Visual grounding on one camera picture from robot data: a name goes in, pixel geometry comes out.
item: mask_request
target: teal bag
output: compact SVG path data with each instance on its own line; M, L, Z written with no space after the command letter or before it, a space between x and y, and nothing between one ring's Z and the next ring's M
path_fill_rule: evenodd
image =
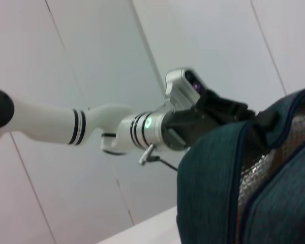
M256 121L219 127L183 157L177 175L182 244L305 243L305 89ZM263 146L251 142L258 137Z

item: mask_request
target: black cable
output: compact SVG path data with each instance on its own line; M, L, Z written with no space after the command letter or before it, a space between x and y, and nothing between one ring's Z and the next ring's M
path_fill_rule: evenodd
M174 167L173 165L167 163L165 160L161 159L159 156L150 156L147 158L147 162L161 162L162 164L165 164L167 167L170 169L177 171L177 168Z

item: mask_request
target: black stripe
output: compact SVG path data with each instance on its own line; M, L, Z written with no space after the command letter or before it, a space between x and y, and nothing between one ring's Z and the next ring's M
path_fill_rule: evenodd
M142 149L145 149L141 143L139 142L138 140L138 136L137 136L137 125L138 125L138 122L140 120L140 118L144 115L145 113L142 113L138 116L137 120L136 120L136 123L134 124L134 137L136 138L136 141L138 142L138 145L142 148Z
M151 113L149 113L146 118L144 118L143 120L143 123L142 123L142 127L141 127L141 133L142 133L142 137L143 137L143 140L144 140L144 143L146 143L147 146L149 146L147 140L146 140L146 137L144 136L144 125L146 124L146 120L148 119L148 117L151 115Z
M101 135L101 137L116 137L116 134L114 134L114 133L103 133Z
M122 155L126 155L126 154L124 154L124 153L122 153L122 152L112 152L112 151L108 151L108 150L103 150L103 152L104 153L106 153L106 154L111 154L111 155L113 155L113 156L122 156Z
M82 125L81 125L80 137L79 137L79 140L76 143L76 145L79 145L81 143L83 136L85 135L85 131L86 131L86 116L82 110L80 112L81 112L81 118L82 118Z
M134 117L134 119L132 120L131 122L131 125L130 125L130 135L131 135L131 139L132 139L132 142L133 144L135 144L136 146L138 146L135 141L134 141L134 138L133 138L133 133L132 133L132 127L133 127L133 124L134 124L134 121L136 121L136 118L139 116L139 114L137 116Z
M73 129L73 135L69 142L69 145L75 142L76 137L77 137L77 132L78 132L78 125L79 125L78 113L77 113L76 109L73 109L73 112L75 114L75 128Z

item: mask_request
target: camera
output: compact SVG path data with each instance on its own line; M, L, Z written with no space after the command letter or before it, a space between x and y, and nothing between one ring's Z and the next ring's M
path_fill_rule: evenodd
M198 80L191 70L185 71L185 78L191 84L191 86L197 91L199 95L202 95L205 92L204 85Z
M189 109L206 91L206 86L193 69L180 68L167 73L165 98L175 109Z

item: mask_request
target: zipper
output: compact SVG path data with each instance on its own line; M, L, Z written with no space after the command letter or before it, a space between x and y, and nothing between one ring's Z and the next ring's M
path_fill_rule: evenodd
M246 135L249 129L252 128L251 123L246 123L243 129L240 131L238 136L238 142L236 147L236 154L234 160L234 172L232 187L230 191L229 199L229 212L228 212L228 231L227 231L227 243L233 244L236 240L236 222L237 222L237 209L238 209L238 195L239 195L239 185L240 185L240 171L242 168L242 155L243 148L246 142Z
M288 136L289 131L290 131L290 127L291 127L291 123L292 123L294 114L295 114L298 106L303 101L303 99L305 99L305 89L300 91L299 94L297 94L296 97L293 98L293 101L292 101L292 103L291 103L291 105L289 107L289 111L288 111L288 114L287 114L287 117L286 117L286 122L285 122L285 125L284 125L284 130L281 133L281 135L278 137L277 141L274 142L272 145L269 145L270 148L278 148L287 139L287 136Z
M250 197L250 199L247 201L245 208L242 212L240 224L239 224L239 233L238 233L238 243L243 244L245 231L247 227L247 222L252 210L253 203L255 200L259 197L259 195L263 192L263 190L272 182L272 180L281 172L288 164L289 162L303 149L305 148L305 141L295 149L295 151L289 155L282 164L278 167L278 169L268 178L266 179L261 186L253 193L253 195Z

